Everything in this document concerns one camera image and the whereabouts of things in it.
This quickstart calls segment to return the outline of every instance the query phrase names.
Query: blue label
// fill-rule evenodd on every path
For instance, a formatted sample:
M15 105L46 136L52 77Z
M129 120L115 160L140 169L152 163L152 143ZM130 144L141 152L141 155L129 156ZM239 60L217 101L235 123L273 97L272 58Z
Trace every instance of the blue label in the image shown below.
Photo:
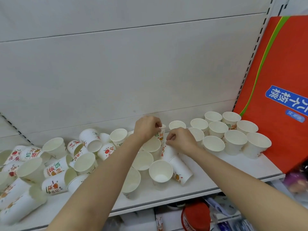
M292 118L294 118L295 120L303 123L305 121L305 118L303 116L300 116L299 114L291 111L291 110L286 110L286 114Z
M265 93L267 98L270 98L290 109L308 116L308 98L284 90L282 88L271 86Z

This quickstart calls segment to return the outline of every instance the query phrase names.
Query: forearm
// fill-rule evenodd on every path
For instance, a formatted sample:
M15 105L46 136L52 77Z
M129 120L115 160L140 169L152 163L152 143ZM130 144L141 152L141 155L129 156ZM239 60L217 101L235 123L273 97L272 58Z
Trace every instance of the forearm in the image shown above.
M81 184L50 228L100 230L116 202L142 142L131 135Z
M201 148L191 155L257 230L307 230L308 210L283 193Z

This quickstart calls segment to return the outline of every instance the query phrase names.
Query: hand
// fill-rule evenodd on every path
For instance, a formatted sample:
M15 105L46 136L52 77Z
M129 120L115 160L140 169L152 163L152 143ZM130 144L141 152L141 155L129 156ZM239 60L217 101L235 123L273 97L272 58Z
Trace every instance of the hand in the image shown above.
M192 149L198 147L198 144L189 129L184 129L182 127L173 129L169 132L166 144L174 147L178 151L182 151L188 156L192 153Z
M161 131L160 127L162 124L158 117L144 116L136 121L134 135L145 143Z

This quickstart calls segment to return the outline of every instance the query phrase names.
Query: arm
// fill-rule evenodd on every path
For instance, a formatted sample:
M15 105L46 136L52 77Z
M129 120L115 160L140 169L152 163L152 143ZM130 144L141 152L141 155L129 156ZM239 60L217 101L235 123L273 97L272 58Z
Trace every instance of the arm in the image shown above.
M134 133L81 184L47 231L101 230L137 152L145 142L160 132L161 126L160 119L156 117L145 116L139 119Z
M172 130L167 137L167 144L197 162L257 230L307 230L306 208L275 188L199 148L188 129Z

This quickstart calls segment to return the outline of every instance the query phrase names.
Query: green stripe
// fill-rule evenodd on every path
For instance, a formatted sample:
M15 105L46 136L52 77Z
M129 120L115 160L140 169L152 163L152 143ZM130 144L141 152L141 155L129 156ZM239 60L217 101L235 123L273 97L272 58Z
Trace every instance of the green stripe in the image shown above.
M289 18L290 18L290 16L283 16L283 17L281 17L281 19L279 20L279 22L278 22L278 24L277 24L277 26L276 26L276 28L275 28L275 30L274 30L274 32L273 32L271 38L270 38L270 40L269 40L269 42L268 42L268 44L267 44L267 47L266 47L266 49L265 49L265 52L264 52L264 54L263 54L263 57L262 57L262 60L261 60L261 63L260 63L259 69L258 69L257 77L256 77L256 80L255 80L255 82L254 82L254 85L253 85L252 92L251 92L251 94L250 94L249 100L248 100L248 102L247 102L245 108L243 109L243 111L240 113L240 116L243 116L244 113L246 112L246 110L247 110L247 108L248 108L248 105L249 105L249 103L250 103L250 100L251 100L251 98L252 98L254 89L255 89L255 87L256 87L257 80L258 80L258 78L259 78L259 74L260 74L260 71L261 71L262 66L263 66L263 64L264 64L264 61L265 61L265 59L266 59L266 57L267 57L267 55L268 55L268 53L269 53L269 51L270 51L270 48L272 47L272 45L273 45L273 43L274 43L274 40L276 39L276 36L278 35L280 29L283 27L283 25L287 22L287 20L288 20Z

